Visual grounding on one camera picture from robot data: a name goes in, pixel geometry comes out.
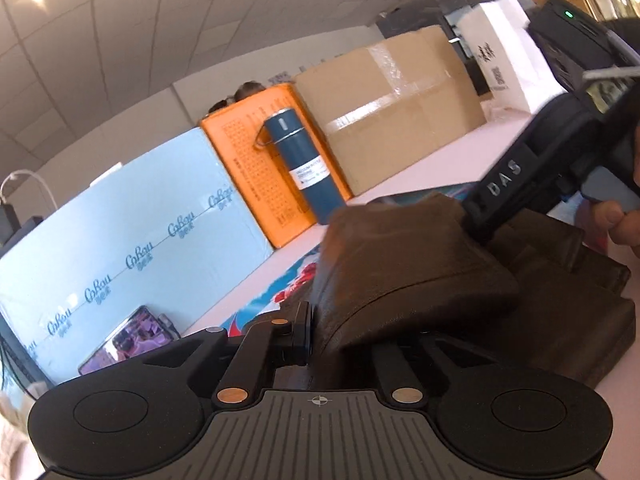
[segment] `blue bottle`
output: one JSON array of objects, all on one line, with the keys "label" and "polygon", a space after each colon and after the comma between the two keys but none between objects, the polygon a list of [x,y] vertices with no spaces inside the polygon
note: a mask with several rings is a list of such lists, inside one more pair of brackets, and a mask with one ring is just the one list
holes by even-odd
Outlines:
[{"label": "blue bottle", "polygon": [[298,114],[293,108],[284,108],[264,121],[264,127],[316,220],[327,225],[331,213],[344,206],[344,200]]}]

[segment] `brown leather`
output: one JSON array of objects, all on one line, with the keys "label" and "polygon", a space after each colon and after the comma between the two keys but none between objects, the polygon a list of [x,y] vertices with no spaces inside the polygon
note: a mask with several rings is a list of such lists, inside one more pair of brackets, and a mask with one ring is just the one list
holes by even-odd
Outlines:
[{"label": "brown leather", "polygon": [[256,319],[292,319],[300,299],[317,305],[310,370],[302,380],[297,370],[296,387],[336,387],[346,349],[433,328],[590,386],[604,377],[635,339],[634,305],[619,296],[628,269],[544,215],[521,212],[486,248],[462,216],[436,195],[334,217],[313,285]]}]

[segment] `human hand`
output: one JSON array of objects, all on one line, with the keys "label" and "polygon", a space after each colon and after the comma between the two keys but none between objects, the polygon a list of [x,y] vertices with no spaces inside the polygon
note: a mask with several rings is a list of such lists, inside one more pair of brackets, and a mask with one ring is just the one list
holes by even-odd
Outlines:
[{"label": "human hand", "polygon": [[[640,186],[640,125],[636,129],[634,146],[634,180]],[[609,233],[613,243],[630,246],[640,258],[640,210],[625,214],[618,202],[600,202],[591,205],[591,219],[599,231]]]}]

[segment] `blue box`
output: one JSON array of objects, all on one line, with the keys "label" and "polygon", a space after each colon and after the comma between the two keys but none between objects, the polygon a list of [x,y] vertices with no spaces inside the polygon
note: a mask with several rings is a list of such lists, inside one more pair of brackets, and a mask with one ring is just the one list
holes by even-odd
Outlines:
[{"label": "blue box", "polygon": [[52,381],[137,307],[183,332],[273,253],[194,128],[68,202],[0,259],[0,308]]}]

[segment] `white label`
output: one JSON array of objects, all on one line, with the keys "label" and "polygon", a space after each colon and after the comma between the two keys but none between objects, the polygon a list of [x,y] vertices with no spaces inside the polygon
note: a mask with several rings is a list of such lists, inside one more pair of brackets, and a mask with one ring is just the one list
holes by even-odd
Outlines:
[{"label": "white label", "polygon": [[313,160],[295,170],[289,171],[293,181],[298,186],[298,189],[306,189],[307,187],[317,184],[322,179],[329,176],[329,168],[322,160],[322,156],[318,155]]}]

